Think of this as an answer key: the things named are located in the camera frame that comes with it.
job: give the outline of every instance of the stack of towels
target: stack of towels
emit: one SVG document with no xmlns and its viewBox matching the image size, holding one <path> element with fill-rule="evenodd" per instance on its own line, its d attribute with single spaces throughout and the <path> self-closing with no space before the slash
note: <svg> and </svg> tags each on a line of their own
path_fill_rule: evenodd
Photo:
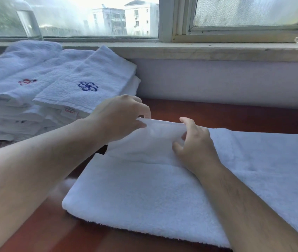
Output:
<svg viewBox="0 0 298 252">
<path fill-rule="evenodd" d="M 14 43 L 0 55 L 0 140 L 24 140 L 87 117 L 107 98 L 136 95 L 135 71 L 105 46 Z"/>
</svg>

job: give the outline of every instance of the building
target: building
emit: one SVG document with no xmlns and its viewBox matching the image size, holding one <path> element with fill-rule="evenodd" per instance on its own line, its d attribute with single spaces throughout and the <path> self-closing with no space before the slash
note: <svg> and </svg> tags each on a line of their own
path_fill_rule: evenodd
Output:
<svg viewBox="0 0 298 252">
<path fill-rule="evenodd" d="M 96 36 L 125 36 L 125 10 L 106 8 L 92 9 L 88 16 L 90 33 Z"/>
<path fill-rule="evenodd" d="M 158 37 L 159 4 L 134 0 L 125 5 L 127 34 Z"/>
</svg>

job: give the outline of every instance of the wooden table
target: wooden table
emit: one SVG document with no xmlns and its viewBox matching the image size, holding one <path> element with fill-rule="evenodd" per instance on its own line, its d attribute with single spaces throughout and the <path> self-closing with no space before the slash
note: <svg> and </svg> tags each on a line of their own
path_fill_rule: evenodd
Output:
<svg viewBox="0 0 298 252">
<path fill-rule="evenodd" d="M 150 106 L 154 119 L 179 122 L 179 117 L 189 117 L 198 125 L 209 128 L 298 134 L 298 110 L 169 100 L 144 99 L 143 102 Z M 84 161 L 50 193 L 0 252 L 231 251 L 112 229 L 70 216 L 62 209 L 61 202 L 90 159 Z"/>
</svg>

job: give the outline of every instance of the window glass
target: window glass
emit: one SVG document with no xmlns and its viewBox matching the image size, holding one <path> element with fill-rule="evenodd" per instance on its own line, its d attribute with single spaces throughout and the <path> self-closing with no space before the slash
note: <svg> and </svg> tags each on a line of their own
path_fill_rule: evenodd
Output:
<svg viewBox="0 0 298 252">
<path fill-rule="evenodd" d="M 298 24 L 298 0 L 197 0 L 193 26 Z"/>
<path fill-rule="evenodd" d="M 43 37 L 158 38 L 159 0 L 25 1 L 31 6 Z M 0 37 L 26 36 L 14 5 L 15 0 L 0 0 Z M 149 8 L 156 12 L 148 17 Z M 142 28 L 148 18 L 149 35 Z"/>
</svg>

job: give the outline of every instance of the water bottle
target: water bottle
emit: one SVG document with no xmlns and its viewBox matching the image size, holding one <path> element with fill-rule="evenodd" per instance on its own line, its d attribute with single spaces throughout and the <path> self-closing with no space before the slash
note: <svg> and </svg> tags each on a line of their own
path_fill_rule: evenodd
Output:
<svg viewBox="0 0 298 252">
<path fill-rule="evenodd" d="M 25 0 L 15 0 L 15 9 L 28 39 L 43 41 L 43 36 L 29 3 Z"/>
</svg>

